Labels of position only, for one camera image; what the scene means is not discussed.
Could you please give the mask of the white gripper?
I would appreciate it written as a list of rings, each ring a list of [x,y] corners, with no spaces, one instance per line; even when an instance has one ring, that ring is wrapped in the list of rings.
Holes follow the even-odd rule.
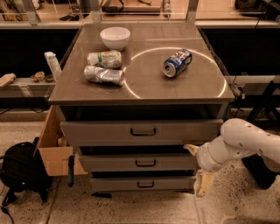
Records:
[[[204,143],[200,147],[193,144],[185,144],[184,148],[193,156],[197,156],[199,167],[193,188],[197,197],[204,197],[208,194],[214,182],[213,172],[220,170],[226,163],[224,143]]]

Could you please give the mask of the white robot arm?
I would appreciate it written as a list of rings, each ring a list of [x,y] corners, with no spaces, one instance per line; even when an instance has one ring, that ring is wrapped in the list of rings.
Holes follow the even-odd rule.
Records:
[[[220,135],[211,142],[201,146],[185,144],[184,148],[199,165],[193,185],[197,197],[209,192],[214,174],[231,160],[241,159],[261,189],[270,188],[279,174],[280,136],[239,118],[225,121]]]

